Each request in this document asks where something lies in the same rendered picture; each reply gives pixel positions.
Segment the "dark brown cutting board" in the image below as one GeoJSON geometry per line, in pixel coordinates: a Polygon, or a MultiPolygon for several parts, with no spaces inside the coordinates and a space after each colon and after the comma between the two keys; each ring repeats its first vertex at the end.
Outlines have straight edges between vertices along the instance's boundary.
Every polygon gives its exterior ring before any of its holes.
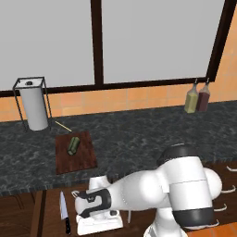
{"type": "Polygon", "coordinates": [[[88,131],[73,132],[56,136],[56,174],[64,174],[88,168],[96,168],[97,161],[91,135],[88,131]],[[80,139],[75,155],[68,154],[72,137],[80,139]]]}

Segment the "dark red sauce bottle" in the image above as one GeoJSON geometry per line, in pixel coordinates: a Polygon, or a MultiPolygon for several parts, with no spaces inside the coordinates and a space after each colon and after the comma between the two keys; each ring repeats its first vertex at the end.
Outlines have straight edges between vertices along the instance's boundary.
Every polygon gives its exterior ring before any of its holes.
{"type": "Polygon", "coordinates": [[[208,101],[210,97],[208,85],[209,83],[207,82],[206,85],[200,90],[198,94],[198,102],[196,106],[197,111],[205,112],[207,110],[208,101]]]}

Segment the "thin yellow stick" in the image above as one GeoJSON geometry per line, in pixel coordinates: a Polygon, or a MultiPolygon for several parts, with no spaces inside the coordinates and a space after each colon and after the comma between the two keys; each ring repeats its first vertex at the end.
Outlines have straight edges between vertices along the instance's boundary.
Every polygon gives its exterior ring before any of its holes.
{"type": "Polygon", "coordinates": [[[55,124],[59,125],[60,127],[64,128],[64,129],[67,130],[67,131],[72,132],[72,130],[71,130],[70,128],[68,128],[68,127],[66,127],[65,125],[59,123],[58,121],[55,121],[55,124]]]}

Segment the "dark framed window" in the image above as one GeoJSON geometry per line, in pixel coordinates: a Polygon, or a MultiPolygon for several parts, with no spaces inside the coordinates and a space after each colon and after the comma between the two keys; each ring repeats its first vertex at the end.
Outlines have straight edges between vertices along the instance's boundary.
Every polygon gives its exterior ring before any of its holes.
{"type": "Polygon", "coordinates": [[[0,97],[213,81],[237,0],[0,0],[0,97]]]}

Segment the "yellow-green oil bottle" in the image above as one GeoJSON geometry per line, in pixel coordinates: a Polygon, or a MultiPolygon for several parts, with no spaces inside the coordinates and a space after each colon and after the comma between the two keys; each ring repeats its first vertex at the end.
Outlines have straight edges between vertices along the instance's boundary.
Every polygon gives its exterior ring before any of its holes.
{"type": "Polygon", "coordinates": [[[194,113],[196,109],[197,100],[198,92],[196,90],[196,84],[194,84],[193,88],[186,94],[184,110],[187,113],[194,113]]]}

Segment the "dark wood drawer stack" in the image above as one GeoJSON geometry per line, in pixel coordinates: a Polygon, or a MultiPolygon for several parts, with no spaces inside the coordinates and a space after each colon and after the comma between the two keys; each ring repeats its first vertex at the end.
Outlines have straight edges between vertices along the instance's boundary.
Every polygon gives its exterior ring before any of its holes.
{"type": "Polygon", "coordinates": [[[229,190],[232,185],[235,185],[236,191],[234,193],[221,193],[218,198],[213,201],[214,209],[222,208],[224,204],[227,205],[227,209],[222,212],[215,212],[214,223],[217,219],[220,225],[237,222],[237,172],[230,172],[227,170],[227,166],[230,168],[237,168],[237,161],[226,162],[205,162],[205,168],[213,169],[221,178],[222,190],[229,190]]]}

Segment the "open dark wood drawer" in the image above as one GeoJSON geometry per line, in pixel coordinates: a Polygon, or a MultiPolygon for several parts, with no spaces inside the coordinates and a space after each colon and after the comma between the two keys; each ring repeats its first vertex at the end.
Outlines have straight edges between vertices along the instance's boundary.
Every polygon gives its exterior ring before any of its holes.
{"type": "Polygon", "coordinates": [[[132,212],[131,222],[128,222],[128,212],[121,211],[123,228],[79,236],[77,234],[75,201],[71,192],[87,188],[88,184],[78,184],[72,187],[38,192],[31,220],[30,237],[143,237],[144,231],[155,218],[154,209],[132,212]],[[71,235],[66,234],[65,220],[62,220],[60,216],[59,195],[61,191],[64,192],[66,198],[71,235]]]}

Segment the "black-handled kitchen knife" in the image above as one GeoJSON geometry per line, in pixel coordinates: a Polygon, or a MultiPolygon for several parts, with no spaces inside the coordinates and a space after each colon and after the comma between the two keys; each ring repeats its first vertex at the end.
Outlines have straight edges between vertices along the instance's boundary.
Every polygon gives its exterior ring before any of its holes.
{"type": "Polygon", "coordinates": [[[65,224],[66,224],[66,234],[71,235],[71,229],[70,229],[70,223],[69,223],[69,214],[68,214],[68,210],[67,210],[65,195],[64,195],[63,192],[60,192],[59,207],[60,207],[61,219],[64,220],[65,224]]]}

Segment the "green cucumber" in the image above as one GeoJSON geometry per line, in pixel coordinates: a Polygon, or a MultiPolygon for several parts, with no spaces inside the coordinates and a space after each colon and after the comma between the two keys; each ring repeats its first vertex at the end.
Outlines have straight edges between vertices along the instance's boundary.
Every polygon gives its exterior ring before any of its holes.
{"type": "Polygon", "coordinates": [[[80,138],[72,137],[68,147],[68,154],[70,156],[74,156],[77,153],[79,145],[80,145],[80,138]]]}

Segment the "white paper towel roll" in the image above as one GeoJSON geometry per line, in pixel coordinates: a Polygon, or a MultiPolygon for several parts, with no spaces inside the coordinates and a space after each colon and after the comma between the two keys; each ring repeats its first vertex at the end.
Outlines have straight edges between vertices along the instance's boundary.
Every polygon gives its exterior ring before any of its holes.
{"type": "Polygon", "coordinates": [[[20,96],[32,131],[41,131],[48,127],[41,82],[41,79],[27,79],[19,83],[20,96]]]}

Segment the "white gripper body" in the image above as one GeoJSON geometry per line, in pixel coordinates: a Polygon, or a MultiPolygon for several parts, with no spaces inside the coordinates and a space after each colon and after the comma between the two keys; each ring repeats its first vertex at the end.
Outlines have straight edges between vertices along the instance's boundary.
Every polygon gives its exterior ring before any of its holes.
{"type": "Polygon", "coordinates": [[[77,233],[80,236],[123,227],[123,221],[119,212],[104,212],[89,218],[82,218],[77,215],[76,222],[78,224],[77,233]]]}

